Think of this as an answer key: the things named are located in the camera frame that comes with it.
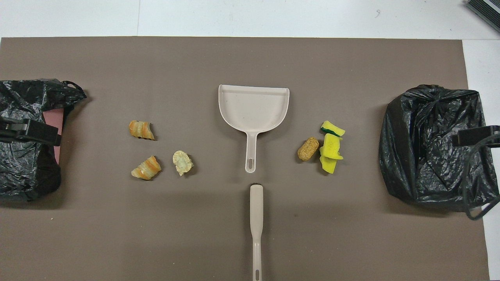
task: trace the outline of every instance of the white table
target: white table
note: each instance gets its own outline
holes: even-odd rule
[[[463,40],[469,88],[487,124],[500,125],[500,33],[461,0],[0,1],[0,38],[66,36]],[[500,149],[492,151],[500,171]],[[500,207],[483,220],[489,275],[500,280]]]

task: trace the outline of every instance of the plastic toy food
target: plastic toy food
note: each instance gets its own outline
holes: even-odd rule
[[[311,157],[314,155],[314,153],[318,150],[318,147],[320,146],[320,143],[318,140],[314,137],[308,138],[304,144],[298,149],[297,155],[298,158],[302,161],[307,161],[311,159]]]
[[[332,134],[337,137],[342,137],[346,133],[345,130],[335,126],[334,124],[330,123],[330,121],[325,121],[323,122],[323,125],[321,125],[321,131],[327,133],[327,134]]]
[[[175,165],[175,169],[179,173],[179,176],[184,175],[184,173],[189,172],[189,170],[194,167],[193,162],[191,162],[189,156],[182,150],[177,150],[173,154],[172,161]]]
[[[344,157],[342,157],[339,153],[339,149],[341,148],[341,140],[341,137],[338,137],[331,133],[327,133],[324,136],[323,153],[321,153],[321,155],[337,160],[344,159]]]
[[[338,160],[344,159],[339,149],[341,148],[341,136],[346,133],[345,130],[325,121],[321,125],[321,131],[325,132],[323,146],[319,148],[319,161],[321,167],[326,172],[333,174]]]
[[[149,181],[161,170],[162,168],[160,167],[160,164],[158,164],[156,158],[151,156],[137,166],[137,168],[132,170],[132,176]]]
[[[149,122],[132,120],[130,124],[128,124],[128,129],[130,130],[130,134],[136,138],[143,138],[149,140],[155,140],[153,133],[151,132]]]
[[[323,156],[323,146],[319,148],[319,154],[321,155],[319,157],[319,161],[321,162],[321,167],[323,168],[323,170],[325,170],[325,172],[333,174],[335,171],[335,166],[337,165],[337,159]]]

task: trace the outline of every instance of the brush handle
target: brush handle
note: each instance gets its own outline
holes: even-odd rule
[[[250,231],[253,239],[253,281],[262,281],[261,236],[264,226],[264,188],[250,186]]]
[[[258,133],[256,132],[246,133],[245,170],[247,173],[255,172],[257,157],[257,135]]]
[[[261,240],[253,241],[253,279],[252,281],[262,281],[262,256]]]

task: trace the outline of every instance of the black plastic bag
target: black plastic bag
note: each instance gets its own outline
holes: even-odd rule
[[[78,85],[56,79],[0,81],[0,115],[45,123],[43,112],[85,99]],[[31,201],[54,192],[61,169],[54,147],[38,142],[0,142],[0,200]]]
[[[459,130],[482,126],[477,91],[420,85],[398,96],[385,111],[378,151],[389,194],[467,215],[470,209],[498,200],[490,149],[477,147],[478,153],[470,154],[473,147],[452,144]]]

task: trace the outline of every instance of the pink paper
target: pink paper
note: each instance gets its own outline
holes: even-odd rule
[[[57,133],[60,135],[63,131],[64,108],[52,109],[43,112],[45,123],[57,127]],[[55,161],[59,164],[60,146],[54,146]]]

